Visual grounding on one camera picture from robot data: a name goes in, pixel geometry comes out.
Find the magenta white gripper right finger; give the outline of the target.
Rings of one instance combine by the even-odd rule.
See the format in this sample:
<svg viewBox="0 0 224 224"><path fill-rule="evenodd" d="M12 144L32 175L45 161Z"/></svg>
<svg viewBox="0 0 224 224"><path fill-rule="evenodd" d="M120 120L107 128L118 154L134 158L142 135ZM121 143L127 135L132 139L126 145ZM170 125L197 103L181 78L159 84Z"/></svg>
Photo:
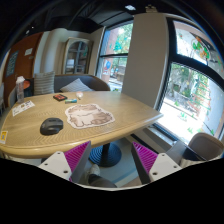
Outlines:
<svg viewBox="0 0 224 224"><path fill-rule="evenodd" d="M156 154L139 143L132 143L131 152L142 184L149 184L181 170L166 153Z"/></svg>

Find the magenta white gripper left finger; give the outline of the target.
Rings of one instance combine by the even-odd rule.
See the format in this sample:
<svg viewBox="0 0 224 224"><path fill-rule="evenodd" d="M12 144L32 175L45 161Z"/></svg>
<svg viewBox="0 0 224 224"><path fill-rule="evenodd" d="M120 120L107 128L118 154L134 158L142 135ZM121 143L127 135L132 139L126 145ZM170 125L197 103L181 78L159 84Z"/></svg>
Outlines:
<svg viewBox="0 0 224 224"><path fill-rule="evenodd" d="M40 168L73 183L78 183L91 152L91 142L82 143L66 152L57 151Z"/></svg>

